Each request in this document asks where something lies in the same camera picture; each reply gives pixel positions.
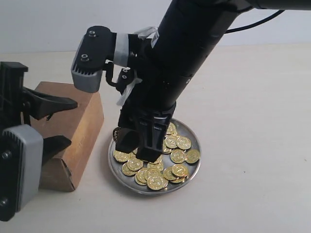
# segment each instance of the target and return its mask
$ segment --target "brown box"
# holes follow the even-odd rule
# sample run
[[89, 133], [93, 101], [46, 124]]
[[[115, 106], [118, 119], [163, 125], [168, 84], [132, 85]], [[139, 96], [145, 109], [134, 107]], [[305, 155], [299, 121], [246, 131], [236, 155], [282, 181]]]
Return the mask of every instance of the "brown box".
[[49, 121], [32, 119], [32, 126], [43, 138], [63, 135], [72, 141], [71, 146], [43, 166], [40, 188], [74, 191], [104, 122], [100, 94], [79, 91], [72, 84], [51, 82], [41, 82], [35, 90], [78, 102], [78, 108], [56, 113]]

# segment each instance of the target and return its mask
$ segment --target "white tabletop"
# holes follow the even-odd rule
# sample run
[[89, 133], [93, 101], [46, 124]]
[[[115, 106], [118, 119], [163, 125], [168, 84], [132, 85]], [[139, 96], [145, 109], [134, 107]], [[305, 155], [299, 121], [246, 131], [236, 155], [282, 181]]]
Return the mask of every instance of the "white tabletop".
[[[123, 188], [107, 164], [119, 93], [104, 80], [104, 126], [80, 186], [40, 191], [1, 233], [311, 232], [311, 44], [218, 47], [174, 117], [202, 146], [197, 176], [159, 197]], [[74, 53], [2, 54], [29, 67], [24, 84], [71, 83]]]

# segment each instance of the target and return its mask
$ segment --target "pile of coins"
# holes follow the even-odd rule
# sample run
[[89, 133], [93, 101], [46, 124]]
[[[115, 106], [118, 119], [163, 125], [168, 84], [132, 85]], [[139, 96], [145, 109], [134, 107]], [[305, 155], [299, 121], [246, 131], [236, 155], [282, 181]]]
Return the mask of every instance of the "pile of coins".
[[[148, 162], [144, 167], [144, 161], [136, 158], [137, 149], [127, 154], [114, 151], [113, 156], [119, 163], [124, 163], [122, 173], [126, 176], [134, 176], [139, 185], [147, 185], [152, 190], [167, 188], [169, 182], [182, 183], [188, 177], [187, 164], [194, 164], [200, 159], [200, 152], [191, 149], [191, 140], [181, 136], [176, 126], [170, 123], [165, 140], [163, 142], [163, 154], [154, 162]], [[164, 169], [163, 156], [170, 156], [173, 166]]]

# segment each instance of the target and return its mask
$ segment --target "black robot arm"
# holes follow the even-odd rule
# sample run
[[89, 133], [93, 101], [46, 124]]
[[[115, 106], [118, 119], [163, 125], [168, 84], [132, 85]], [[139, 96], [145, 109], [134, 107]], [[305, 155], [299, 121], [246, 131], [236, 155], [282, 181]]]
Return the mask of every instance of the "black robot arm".
[[[154, 162], [176, 100], [236, 17], [252, 7], [311, 9], [309, 0], [172, 0], [153, 39], [89, 28], [72, 66], [75, 86], [96, 92], [102, 70], [121, 94], [139, 79], [122, 105], [116, 150]], [[112, 82], [113, 64], [123, 69]]]

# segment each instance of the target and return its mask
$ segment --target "metal plate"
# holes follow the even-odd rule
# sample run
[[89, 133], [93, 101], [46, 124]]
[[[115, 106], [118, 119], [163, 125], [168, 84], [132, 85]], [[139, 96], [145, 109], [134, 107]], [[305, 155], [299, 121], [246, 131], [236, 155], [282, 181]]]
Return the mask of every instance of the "metal plate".
[[[199, 144], [198, 139], [196, 138], [194, 132], [189, 129], [184, 123], [176, 120], [176, 119], [172, 119], [171, 122], [176, 126], [177, 132], [179, 135], [185, 136], [187, 138], [189, 138], [192, 142], [192, 149], [197, 149], [200, 151], [201, 153], [201, 147]], [[167, 186], [167, 188], [159, 190], [159, 191], [153, 191], [151, 189], [149, 189], [146, 185], [142, 186], [139, 185], [135, 182], [134, 177], [128, 177], [125, 176], [122, 173], [122, 163], [119, 163], [115, 160], [115, 158], [113, 157], [113, 151], [115, 150], [115, 142], [112, 139], [109, 148], [108, 148], [108, 163], [109, 163], [109, 167], [112, 171], [112, 173], [115, 175], [115, 177], [117, 178], [117, 180], [124, 186], [130, 188], [131, 190], [137, 192], [137, 193], [141, 193], [141, 194], [145, 194], [145, 195], [161, 195], [161, 194], [165, 194], [165, 193], [170, 193], [173, 191], [176, 191], [177, 189], [180, 189], [181, 187], [185, 186], [186, 184], [188, 184], [196, 175], [196, 173], [199, 170], [200, 164], [201, 164], [201, 160], [199, 160], [197, 163], [190, 165], [187, 164], [186, 162], [183, 163], [183, 165], [185, 165], [188, 170], [189, 170], [189, 176], [185, 179], [185, 181], [183, 183], [169, 183], [169, 185]], [[162, 162], [164, 164], [164, 168], [169, 167], [169, 166], [173, 166], [174, 163], [171, 161], [170, 158], [170, 154], [163, 154], [163, 159]]]

